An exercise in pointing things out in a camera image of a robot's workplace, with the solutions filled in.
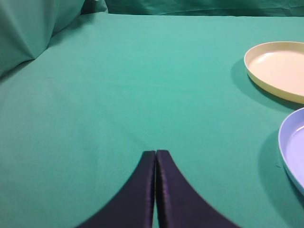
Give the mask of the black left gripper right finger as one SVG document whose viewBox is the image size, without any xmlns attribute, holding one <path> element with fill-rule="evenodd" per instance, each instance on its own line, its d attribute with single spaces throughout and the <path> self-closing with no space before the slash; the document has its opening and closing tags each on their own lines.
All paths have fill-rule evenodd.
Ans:
<svg viewBox="0 0 304 228">
<path fill-rule="evenodd" d="M 161 228 L 237 228 L 182 175 L 169 151 L 156 152 L 156 205 Z"/>
</svg>

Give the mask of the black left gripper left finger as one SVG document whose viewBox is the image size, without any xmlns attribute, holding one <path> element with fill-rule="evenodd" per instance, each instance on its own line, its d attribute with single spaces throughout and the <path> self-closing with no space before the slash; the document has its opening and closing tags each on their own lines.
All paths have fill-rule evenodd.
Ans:
<svg viewBox="0 0 304 228">
<path fill-rule="evenodd" d="M 116 195 L 79 228 L 151 228 L 154 211 L 155 151 L 145 151 Z"/>
</svg>

